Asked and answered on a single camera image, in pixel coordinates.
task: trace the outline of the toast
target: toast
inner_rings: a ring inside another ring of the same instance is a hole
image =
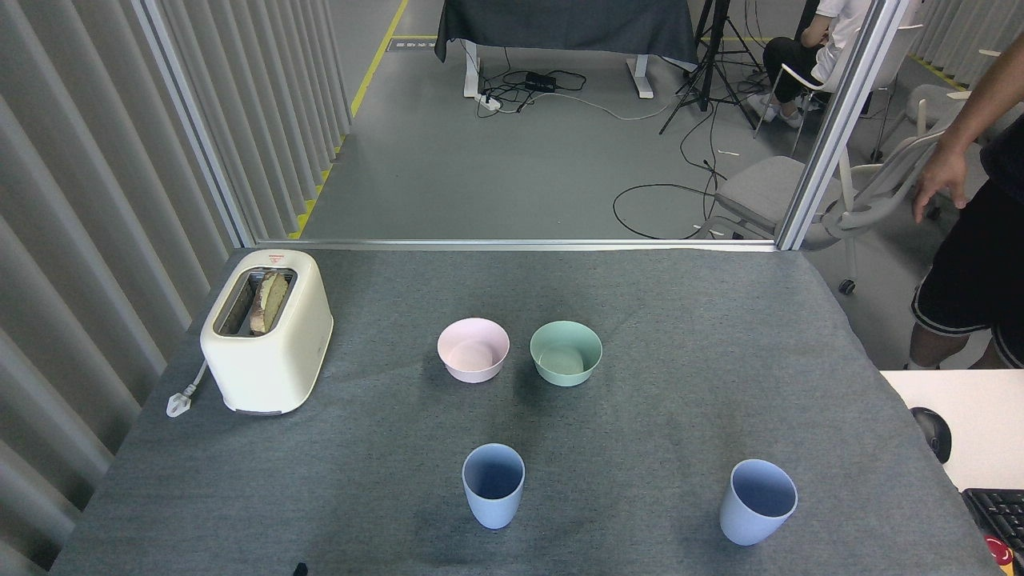
[[[268,272],[263,276],[256,298],[253,300],[253,314],[249,321],[253,335],[262,336],[273,328],[273,321],[281,312],[286,292],[288,292],[288,280],[284,275]]]

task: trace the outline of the green bowl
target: green bowl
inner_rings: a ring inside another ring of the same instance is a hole
[[[601,338],[579,322],[545,324],[529,339],[529,355],[537,371],[556,386],[586,381],[601,361]]]

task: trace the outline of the gray curtain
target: gray curtain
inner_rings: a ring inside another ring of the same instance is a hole
[[[1020,0],[929,0],[924,10],[925,32],[910,53],[967,87],[994,59],[979,49],[1002,51],[1024,32]]]
[[[0,573],[55,558],[238,231],[297,230],[334,46],[324,0],[0,0]]]

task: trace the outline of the black cable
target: black cable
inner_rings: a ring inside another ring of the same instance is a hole
[[[688,186],[682,186],[682,184],[672,184],[672,183],[638,184],[638,186],[635,186],[635,187],[632,187],[632,188],[628,188],[628,189],[624,190],[623,192],[620,192],[618,196],[615,196],[615,199],[611,201],[611,213],[614,214],[615,219],[618,220],[618,223],[623,224],[623,228],[625,228],[626,230],[632,232],[633,234],[636,234],[638,236],[642,236],[644,238],[648,238],[650,240],[689,240],[689,239],[693,238],[694,236],[696,236],[696,234],[698,232],[700,232],[699,230],[693,231],[693,234],[690,234],[689,236],[686,236],[686,237],[683,237],[683,238],[659,238],[657,236],[651,236],[649,234],[645,234],[645,233],[642,233],[642,232],[634,229],[630,224],[626,223],[623,220],[622,216],[618,215],[618,208],[617,208],[618,199],[621,199],[623,196],[625,196],[626,194],[628,194],[630,192],[633,192],[634,190],[639,190],[639,189],[642,189],[642,188],[663,187],[663,186],[664,187],[670,187],[670,188],[678,188],[680,190],[685,190],[687,192],[692,192],[693,194],[699,194],[699,195],[701,195],[701,200],[700,200],[701,203],[703,203],[703,200],[705,200],[706,197],[708,197],[708,196],[714,196],[714,195],[709,195],[707,192],[701,192],[701,191],[699,191],[699,190],[697,190],[695,188],[690,188]]]

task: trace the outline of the hand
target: hand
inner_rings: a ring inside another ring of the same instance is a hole
[[[964,153],[944,149],[940,143],[918,176],[918,194],[913,197],[913,221],[921,223],[928,201],[944,188],[949,189],[953,204],[964,209],[967,206],[967,196],[964,195],[966,178],[967,161],[964,159]]]

